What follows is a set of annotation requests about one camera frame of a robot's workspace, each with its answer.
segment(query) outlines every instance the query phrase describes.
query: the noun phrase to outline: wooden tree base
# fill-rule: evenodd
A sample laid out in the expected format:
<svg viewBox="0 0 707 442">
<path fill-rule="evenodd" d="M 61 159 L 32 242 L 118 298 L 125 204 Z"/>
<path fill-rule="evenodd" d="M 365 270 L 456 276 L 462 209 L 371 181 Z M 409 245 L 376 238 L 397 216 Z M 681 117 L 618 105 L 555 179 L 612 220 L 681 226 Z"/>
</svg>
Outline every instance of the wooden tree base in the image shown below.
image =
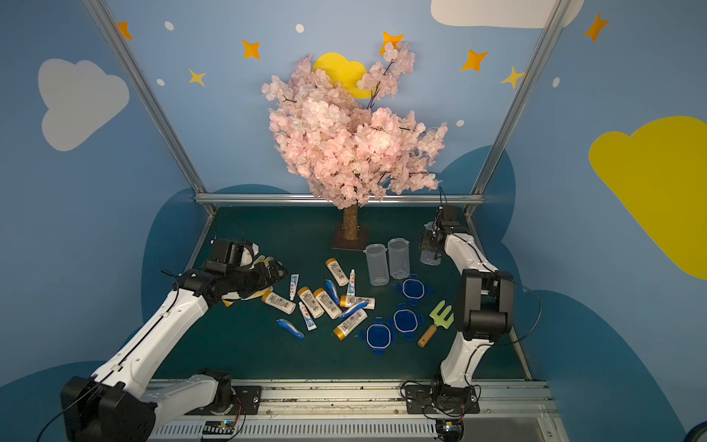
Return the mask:
<svg viewBox="0 0 707 442">
<path fill-rule="evenodd" d="M 358 238 L 355 240 L 347 240 L 344 238 L 343 224 L 337 225 L 334 230 L 334 240 L 332 241 L 332 249 L 337 250 L 359 250 L 363 251 L 368 245 L 368 228 L 366 226 L 358 227 Z"/>
</svg>

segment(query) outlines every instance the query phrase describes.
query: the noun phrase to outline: vent grille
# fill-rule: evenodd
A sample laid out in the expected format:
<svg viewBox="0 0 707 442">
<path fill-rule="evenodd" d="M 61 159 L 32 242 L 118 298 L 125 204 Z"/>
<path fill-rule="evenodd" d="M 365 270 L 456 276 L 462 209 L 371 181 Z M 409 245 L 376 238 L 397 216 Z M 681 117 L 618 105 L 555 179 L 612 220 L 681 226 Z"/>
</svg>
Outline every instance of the vent grille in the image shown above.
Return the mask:
<svg viewBox="0 0 707 442">
<path fill-rule="evenodd" d="M 198 441 L 204 430 L 204 423 L 200 419 L 175 420 L 154 429 L 149 437 L 150 441 Z"/>
<path fill-rule="evenodd" d="M 436 437 L 434 424 L 427 421 L 290 421 L 245 422 L 243 431 L 235 438 L 328 438 L 332 436 L 357 437 Z"/>
<path fill-rule="evenodd" d="M 199 420 L 175 420 L 153 431 L 151 441 L 208 441 L 230 434 L 203 434 Z M 233 440 L 247 438 L 430 438 L 437 437 L 434 421 L 427 419 L 293 419 L 246 421 Z"/>
</svg>

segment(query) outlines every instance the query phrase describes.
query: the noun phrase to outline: yellow star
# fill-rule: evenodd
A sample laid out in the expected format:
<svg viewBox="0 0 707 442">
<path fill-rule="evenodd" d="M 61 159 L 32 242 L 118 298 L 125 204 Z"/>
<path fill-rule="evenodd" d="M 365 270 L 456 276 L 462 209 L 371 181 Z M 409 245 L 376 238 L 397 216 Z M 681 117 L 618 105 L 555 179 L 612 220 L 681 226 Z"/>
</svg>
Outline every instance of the yellow star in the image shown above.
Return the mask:
<svg viewBox="0 0 707 442">
<path fill-rule="evenodd" d="M 515 89 L 515 84 L 518 82 L 518 79 L 524 75 L 525 75 L 525 72 L 518 73 L 515 71 L 515 66 L 513 66 L 512 68 L 510 68 L 510 76 L 507 79 L 503 80 L 501 82 L 501 84 L 510 83 L 513 85 L 513 88 Z"/>
<path fill-rule="evenodd" d="M 378 52 L 378 55 L 383 55 L 383 53 L 385 52 L 385 45 L 387 45 L 388 43 L 392 43 L 393 47 L 397 49 L 397 44 L 402 41 L 404 36 L 405 34 L 391 35 L 389 33 L 383 32 L 383 47 L 380 48 L 380 52 Z"/>
<path fill-rule="evenodd" d="M 481 61 L 488 54 L 488 52 L 484 52 L 483 54 L 477 54 L 476 52 L 469 50 L 469 58 L 467 58 L 467 62 L 462 67 L 462 70 L 466 71 L 467 69 L 473 69 L 478 72 L 481 68 Z"/>
<path fill-rule="evenodd" d="M 189 72 L 192 73 L 192 79 L 189 80 L 190 83 L 198 83 L 198 84 L 204 86 L 204 82 L 201 80 L 201 78 L 202 78 L 204 75 L 206 75 L 206 73 L 196 75 L 196 74 L 194 73 L 194 71 L 192 71 L 191 69 L 189 70 Z"/>
<path fill-rule="evenodd" d="M 243 58 L 257 58 L 260 60 L 260 55 L 258 55 L 258 47 L 260 46 L 260 43 L 249 43 L 245 40 L 241 40 L 243 42 L 243 46 L 245 46 L 245 55 L 243 55 Z"/>
<path fill-rule="evenodd" d="M 128 40 L 133 40 L 132 35 L 128 32 L 128 22 L 118 23 L 118 29 L 120 29 L 120 33 L 123 34 L 123 37 Z"/>
<path fill-rule="evenodd" d="M 595 41 L 597 41 L 597 37 L 599 36 L 599 33 L 602 32 L 602 29 L 604 29 L 604 27 L 606 25 L 608 25 L 609 23 L 611 23 L 611 22 L 609 22 L 608 20 L 607 21 L 602 20 L 602 18 L 599 17 L 599 14 L 597 14 L 597 17 L 594 19 L 594 23 L 592 24 L 592 27 L 589 28 L 589 30 L 586 32 L 585 35 L 588 37 L 591 37 L 592 41 L 595 42 Z"/>
</svg>

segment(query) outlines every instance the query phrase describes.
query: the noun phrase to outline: metal rail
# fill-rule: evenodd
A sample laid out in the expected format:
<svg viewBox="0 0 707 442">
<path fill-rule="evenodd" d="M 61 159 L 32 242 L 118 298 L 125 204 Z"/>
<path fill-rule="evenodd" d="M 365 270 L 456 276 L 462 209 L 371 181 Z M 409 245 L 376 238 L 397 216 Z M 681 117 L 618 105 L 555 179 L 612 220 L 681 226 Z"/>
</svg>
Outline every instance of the metal rail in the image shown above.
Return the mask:
<svg viewBox="0 0 707 442">
<path fill-rule="evenodd" d="M 145 73 L 142 71 L 140 64 L 137 62 L 137 58 L 135 58 L 135 55 L 130 50 L 130 46 L 127 44 L 125 38 L 123 38 L 122 34 L 115 25 L 115 19 L 113 18 L 108 5 L 103 0 L 83 0 L 83 4 L 88 9 L 88 12 L 93 17 L 95 24 L 98 26 L 98 29 L 101 31 L 103 37 L 108 43 L 108 46 L 118 59 L 118 62 L 125 71 L 125 74 L 128 76 L 130 83 L 132 83 L 133 87 L 135 87 L 135 91 L 140 97 L 140 100 L 142 100 L 142 103 L 145 105 L 147 113 L 150 115 L 157 126 L 157 129 L 160 131 L 160 134 L 162 134 L 162 137 L 165 139 L 167 147 L 172 152 L 172 155 L 174 155 L 177 163 L 182 169 L 182 172 L 184 172 L 187 180 L 189 180 L 190 185 L 197 193 L 208 192 L 204 182 L 201 181 L 191 158 L 189 158 L 187 150 L 184 148 L 184 145 L 182 145 L 182 142 L 177 136 L 177 132 L 172 126 L 172 123 L 170 123 L 167 118 L 167 114 L 165 114 L 165 111 L 160 105 L 157 96 L 150 87 L 150 83 L 145 76 Z M 205 204 L 204 207 L 210 214 L 213 214 L 216 211 L 210 204 Z"/>
<path fill-rule="evenodd" d="M 525 75 L 521 78 L 520 86 L 513 96 L 513 100 L 510 102 L 510 107 L 506 116 L 503 118 L 503 123 L 501 128 L 496 135 L 496 139 L 491 145 L 491 150 L 489 151 L 484 165 L 479 171 L 477 180 L 472 188 L 472 194 L 481 195 L 486 189 L 486 185 L 491 179 L 491 174 L 496 168 L 498 161 L 501 159 L 501 154 L 506 148 L 510 136 L 513 133 L 515 125 L 518 123 L 520 116 L 527 104 L 530 94 L 537 83 L 537 79 L 542 73 L 542 69 L 545 67 L 548 58 L 550 57 L 550 52 L 555 47 L 557 38 L 562 31 L 562 21 L 567 11 L 571 0 L 557 0 L 555 6 L 548 17 L 545 28 L 538 39 L 537 45 L 530 57 L 527 67 L 525 68 Z"/>
<path fill-rule="evenodd" d="M 214 204 L 216 206 L 249 205 L 249 204 L 295 204 L 295 205 L 321 205 L 328 206 L 332 203 L 326 199 L 319 199 L 311 194 L 228 194 L 228 193 L 197 193 L 194 199 L 199 204 Z M 481 195 L 448 195 L 450 204 L 477 205 L 484 202 Z M 372 199 L 369 205 L 375 206 L 406 206 L 419 204 L 439 204 L 439 195 L 386 195 L 382 200 Z"/>
</svg>

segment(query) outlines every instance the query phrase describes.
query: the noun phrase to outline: blue plastic object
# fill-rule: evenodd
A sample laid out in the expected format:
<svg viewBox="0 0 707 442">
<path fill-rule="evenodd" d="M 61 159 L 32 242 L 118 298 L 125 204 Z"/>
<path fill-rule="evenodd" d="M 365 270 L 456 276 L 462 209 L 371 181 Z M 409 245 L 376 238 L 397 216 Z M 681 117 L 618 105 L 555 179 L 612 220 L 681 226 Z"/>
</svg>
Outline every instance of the blue plastic object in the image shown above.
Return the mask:
<svg viewBox="0 0 707 442">
<path fill-rule="evenodd" d="M 398 293 L 402 293 L 408 300 L 411 306 L 416 307 L 423 296 L 429 296 L 430 288 L 417 279 L 417 274 L 411 273 L 410 277 L 395 286 Z"/>
<path fill-rule="evenodd" d="M 397 311 L 388 320 L 388 325 L 398 332 L 408 341 L 415 340 L 415 331 L 425 323 L 425 317 L 407 308 L 406 303 L 397 305 Z"/>
<path fill-rule="evenodd" d="M 384 354 L 385 350 L 395 342 L 395 332 L 391 332 L 390 328 L 383 323 L 383 318 L 376 316 L 373 324 L 367 330 L 361 330 L 358 334 L 368 346 L 373 350 L 374 354 Z"/>
<path fill-rule="evenodd" d="M 346 319 L 349 316 L 353 315 L 356 313 L 356 311 L 368 306 L 368 301 L 359 301 L 355 304 L 353 304 L 351 307 L 347 308 L 346 311 L 344 311 L 341 316 L 339 316 L 339 319 Z"/>
<path fill-rule="evenodd" d="M 305 337 L 304 333 L 297 330 L 297 327 L 292 325 L 292 322 L 288 321 L 287 319 L 278 319 L 277 325 L 279 325 L 280 327 L 282 327 L 285 330 L 287 330 L 288 332 L 290 332 L 297 339 L 304 339 L 304 337 Z"/>
<path fill-rule="evenodd" d="M 329 296 L 332 297 L 334 303 L 339 305 L 341 303 L 341 299 L 339 298 L 339 294 L 337 293 L 337 287 L 334 285 L 332 280 L 326 279 L 324 281 L 324 285 L 327 287 L 327 292 L 329 293 Z"/>
</svg>

